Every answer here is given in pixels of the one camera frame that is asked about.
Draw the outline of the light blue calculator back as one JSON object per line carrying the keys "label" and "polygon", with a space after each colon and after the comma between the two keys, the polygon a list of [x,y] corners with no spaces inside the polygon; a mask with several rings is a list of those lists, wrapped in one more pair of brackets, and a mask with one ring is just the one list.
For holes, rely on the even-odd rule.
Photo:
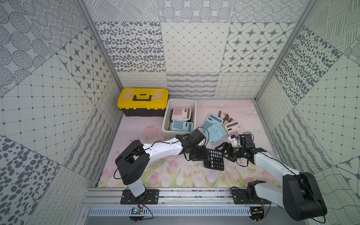
{"label": "light blue calculator back", "polygon": [[206,137],[208,143],[210,143],[211,145],[214,145],[228,135],[227,132],[223,129],[223,127],[218,123],[212,124],[202,133]]}

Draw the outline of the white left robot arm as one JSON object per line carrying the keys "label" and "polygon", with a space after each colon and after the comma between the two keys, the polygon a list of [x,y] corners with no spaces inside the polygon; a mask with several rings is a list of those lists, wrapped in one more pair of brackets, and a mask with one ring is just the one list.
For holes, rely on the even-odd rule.
{"label": "white left robot arm", "polygon": [[190,161],[201,161],[204,159],[208,135],[199,129],[184,135],[176,135],[166,141],[154,143],[141,143],[134,140],[116,158],[115,164],[120,174],[119,179],[127,186],[134,198],[146,196],[146,187],[141,180],[148,164],[170,156],[188,155]]}

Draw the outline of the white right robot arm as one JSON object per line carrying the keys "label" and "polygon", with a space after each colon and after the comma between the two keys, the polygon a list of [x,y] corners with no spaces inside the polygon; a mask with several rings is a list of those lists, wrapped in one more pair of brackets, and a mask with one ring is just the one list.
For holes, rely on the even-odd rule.
{"label": "white right robot arm", "polygon": [[285,209],[295,221],[326,216],[327,207],[314,175],[299,172],[273,158],[265,149],[257,148],[252,134],[232,136],[230,142],[222,143],[216,150],[231,162],[245,159],[280,183],[280,187],[277,187],[262,180],[249,182],[245,193],[249,202],[274,203]]}

